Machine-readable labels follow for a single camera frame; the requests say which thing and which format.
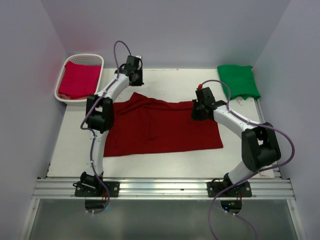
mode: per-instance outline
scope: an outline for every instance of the dark red cloth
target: dark red cloth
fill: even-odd
[[[58,93],[79,99],[96,92],[101,66],[75,64],[68,61]]]
[[[133,93],[113,106],[104,157],[223,148],[216,122],[191,120],[192,101],[171,103]]]

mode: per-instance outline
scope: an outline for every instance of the green cloth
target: green cloth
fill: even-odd
[[[242,96],[260,98],[260,93],[256,87],[251,66],[221,65],[218,66],[220,80],[227,84],[231,91],[231,99]],[[222,85],[224,94],[228,97],[228,90]]]

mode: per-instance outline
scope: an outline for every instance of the purple cable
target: purple cable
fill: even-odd
[[[95,145],[95,141],[96,141],[96,134],[95,134],[95,131],[92,129],[92,128],[89,128],[89,127],[84,127],[84,124],[86,123],[86,121],[88,120],[89,116],[91,115],[91,113],[93,112],[93,110],[96,108],[97,104],[99,103],[99,101],[107,94],[108,90],[112,87],[113,84],[115,84],[115,82],[118,80],[119,78],[119,75],[120,75],[120,70],[119,70],[119,63],[118,63],[118,60],[117,60],[117,55],[116,55],[116,46],[118,43],[122,43],[126,49],[128,50],[130,56],[131,56],[131,51],[129,49],[129,47],[127,46],[127,44],[125,44],[123,41],[116,41],[113,45],[113,56],[114,56],[114,61],[115,61],[115,65],[116,65],[116,69],[117,69],[117,73],[116,73],[116,78],[106,87],[106,89],[104,90],[102,96],[100,96],[95,102],[94,104],[92,105],[92,107],[90,108],[90,110],[88,111],[88,113],[86,114],[85,118],[83,119],[81,125],[80,125],[80,128],[82,130],[89,130],[92,132],[93,134],[93,139],[92,139],[92,143],[91,143],[91,148],[90,148],[90,163],[91,163],[91,167],[92,167],[92,170],[94,172],[94,176],[96,177],[96,179],[99,181],[99,183],[103,186],[103,188],[105,189],[105,191],[107,192],[107,195],[108,195],[108,198],[106,200],[106,203],[103,207],[103,209],[101,210],[98,210],[96,212],[92,211],[93,214],[98,214],[98,213],[101,213],[103,212],[108,204],[109,204],[109,201],[110,201],[110,192],[109,192],[109,189],[107,188],[107,186],[104,184],[104,182],[100,179],[100,177],[98,176],[97,174],[97,171],[95,169],[95,165],[94,165],[94,160],[93,160],[93,150],[94,150],[94,145]]]
[[[263,124],[259,124],[259,123],[250,122],[250,121],[248,121],[247,119],[244,119],[243,117],[237,115],[235,112],[233,112],[232,110],[230,110],[230,108],[229,108],[229,103],[230,103],[230,100],[231,100],[231,91],[230,91],[230,88],[229,88],[229,86],[228,86],[227,84],[225,84],[225,83],[222,82],[222,81],[213,80],[213,79],[212,79],[212,80],[204,81],[204,82],[202,83],[202,85],[204,85],[204,84],[206,84],[206,83],[208,83],[208,82],[221,83],[222,85],[224,85],[224,86],[227,88],[227,90],[228,90],[228,97],[227,97],[227,102],[226,102],[226,109],[227,109],[233,116],[235,116],[237,119],[239,119],[239,120],[241,120],[241,121],[243,121],[244,123],[247,123],[247,124],[249,124],[249,125],[256,126],[256,127],[262,127],[262,128],[265,128],[265,129],[271,129],[271,130],[273,130],[273,131],[275,131],[275,132],[278,132],[278,133],[280,133],[282,136],[284,136],[284,137],[289,141],[289,143],[290,143],[290,145],[291,145],[291,155],[290,155],[290,157],[288,158],[288,160],[284,161],[284,162],[281,163],[281,164],[277,164],[277,165],[270,166],[270,167],[267,167],[267,168],[263,168],[263,169],[261,169],[261,170],[259,170],[259,171],[253,172],[250,176],[246,177],[245,179],[242,179],[242,180],[236,182],[235,184],[227,187],[226,189],[222,190],[221,192],[219,192],[219,193],[213,198],[213,200],[212,200],[212,202],[211,202],[211,205],[210,205],[210,208],[209,208],[209,211],[208,211],[208,223],[209,223],[209,228],[210,228],[210,231],[211,231],[213,237],[214,237],[216,240],[219,240],[219,238],[218,238],[217,235],[215,234],[215,232],[214,232],[214,230],[213,230],[213,228],[212,228],[212,224],[211,224],[211,211],[212,211],[213,205],[214,205],[215,201],[217,200],[217,198],[218,198],[221,194],[223,194],[223,193],[227,192],[228,190],[234,188],[234,187],[237,186],[238,184],[243,183],[243,182],[249,180],[249,179],[252,178],[253,176],[257,175],[258,173],[261,173],[261,172],[264,172],[264,171],[267,171],[267,170],[270,170],[270,169],[279,168],[279,167],[282,167],[282,166],[288,164],[288,163],[294,158],[295,153],[296,153],[296,148],[295,148],[295,145],[294,145],[293,141],[291,140],[291,138],[290,138],[286,133],[284,133],[283,131],[281,131],[280,129],[277,129],[277,128],[272,127],[272,126],[267,126],[267,125],[263,125]],[[237,214],[236,216],[237,216],[238,218],[242,219],[243,221],[247,222],[247,223],[252,227],[252,229],[253,229],[253,231],[254,231],[254,235],[255,235],[255,240],[257,240],[257,239],[258,239],[258,233],[257,233],[257,230],[255,229],[255,227],[254,227],[248,220],[246,220],[244,217],[242,217],[242,216],[240,216],[240,215],[238,215],[238,214]]]

